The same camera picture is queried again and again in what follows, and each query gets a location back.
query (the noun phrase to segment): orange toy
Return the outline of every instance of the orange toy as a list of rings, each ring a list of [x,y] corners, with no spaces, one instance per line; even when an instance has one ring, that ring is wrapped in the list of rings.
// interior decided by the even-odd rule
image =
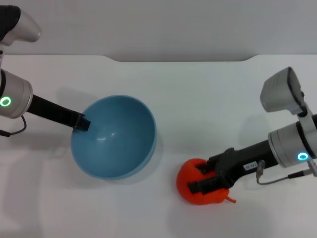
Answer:
[[[212,171],[207,174],[202,174],[200,170],[196,168],[198,164],[207,163],[206,160],[203,159],[191,159],[188,160],[183,166],[181,167],[180,171],[178,172],[177,179],[176,179],[176,186],[177,190],[181,194],[181,196],[189,201],[190,203],[197,204],[197,205],[206,205],[210,203],[221,203],[225,199],[235,203],[236,200],[233,200],[228,197],[229,190],[225,188],[221,188],[214,192],[210,192],[207,194],[202,194],[201,192],[192,194],[189,187],[188,182],[194,182],[199,180],[208,179],[210,177],[215,176],[215,172]]]

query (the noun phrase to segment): black cable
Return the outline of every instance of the black cable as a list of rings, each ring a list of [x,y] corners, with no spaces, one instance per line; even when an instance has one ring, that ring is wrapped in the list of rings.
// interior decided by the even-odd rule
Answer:
[[[16,135],[16,134],[18,134],[18,133],[23,132],[23,131],[26,129],[26,120],[25,120],[24,116],[21,116],[21,118],[22,118],[22,120],[23,120],[24,127],[23,127],[21,130],[18,130],[18,131],[16,131],[16,132],[10,132],[11,135]]]
[[[18,130],[16,132],[7,132],[5,130],[0,130],[0,136],[10,137],[12,135],[16,135],[18,133],[23,132],[26,129],[26,120],[25,120],[24,116],[21,116],[21,117],[22,117],[22,120],[23,120],[23,123],[24,123],[24,127],[21,130]]]
[[[269,185],[269,184],[280,182],[280,181],[283,181],[283,180],[286,180],[286,179],[294,179],[294,178],[310,175],[312,173],[310,169],[301,170],[301,171],[289,174],[286,177],[279,178],[279,179],[276,179],[276,180],[273,180],[273,181],[270,181],[270,182],[260,182],[260,177],[263,175],[264,168],[265,168],[265,161],[264,160],[260,160],[259,163],[258,163],[258,168],[257,168],[257,183],[259,185]]]

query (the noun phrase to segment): black arm segment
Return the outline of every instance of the black arm segment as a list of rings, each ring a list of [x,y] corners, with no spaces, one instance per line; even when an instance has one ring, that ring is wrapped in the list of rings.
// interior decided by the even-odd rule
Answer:
[[[83,114],[64,108],[36,95],[33,95],[28,112],[80,130],[88,130],[90,125],[90,121],[85,119]]]
[[[18,23],[21,10],[17,6],[0,5],[0,41]]]
[[[260,160],[265,161],[266,168],[278,164],[267,140],[238,151],[227,149],[222,154],[210,157],[207,164],[197,166],[203,174],[215,171],[214,177],[190,182],[188,187],[192,193],[202,194],[230,188],[242,176],[254,173]]]

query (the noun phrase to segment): white tabletop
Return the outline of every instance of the white tabletop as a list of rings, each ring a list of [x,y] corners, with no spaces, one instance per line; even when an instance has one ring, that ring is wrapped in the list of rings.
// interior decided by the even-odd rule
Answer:
[[[75,164],[71,128],[26,113],[25,132],[0,138],[0,238],[297,238],[315,237],[317,180],[270,186],[255,174],[230,190],[236,204],[194,206],[175,188],[180,166],[229,147],[240,149],[296,121],[268,114],[266,79],[292,66],[317,113],[317,56],[257,56],[243,62],[129,63],[102,56],[5,56],[3,69],[34,94],[76,111],[127,94],[152,110],[158,145],[149,164],[120,181],[92,178]],[[0,118],[1,129],[22,127]],[[263,180],[306,168],[267,169]]]

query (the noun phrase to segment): label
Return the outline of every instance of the label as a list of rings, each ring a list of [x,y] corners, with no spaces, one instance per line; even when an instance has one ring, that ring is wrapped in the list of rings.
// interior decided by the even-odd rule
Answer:
[[[258,167],[258,164],[256,161],[254,161],[254,162],[251,162],[251,163],[244,165],[243,167],[246,171],[248,171],[248,170],[256,169]]]

